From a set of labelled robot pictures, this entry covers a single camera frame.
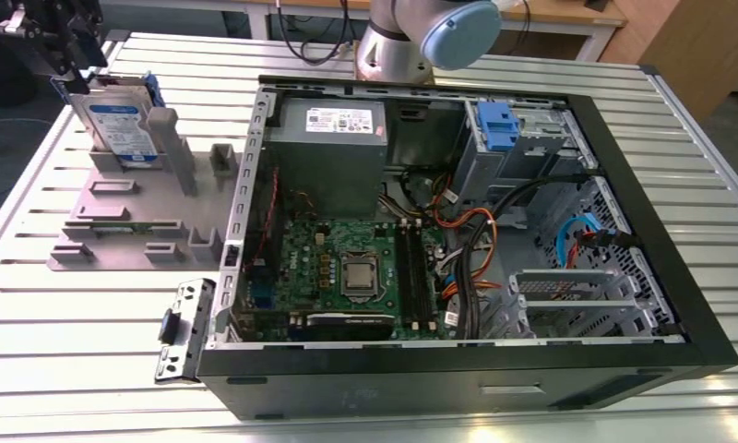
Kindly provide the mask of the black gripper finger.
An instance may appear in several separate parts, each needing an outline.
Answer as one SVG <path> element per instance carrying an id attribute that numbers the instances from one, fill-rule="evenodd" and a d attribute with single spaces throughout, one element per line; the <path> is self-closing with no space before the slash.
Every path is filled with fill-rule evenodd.
<path id="1" fill-rule="evenodd" d="M 46 76 L 66 93 L 89 93 L 92 61 L 74 34 L 54 33 L 32 24 L 26 29 L 33 61 L 32 70 Z"/>
<path id="2" fill-rule="evenodd" d="M 100 20 L 92 16 L 72 20 L 73 59 L 80 66 L 105 66 L 100 41 Z"/>

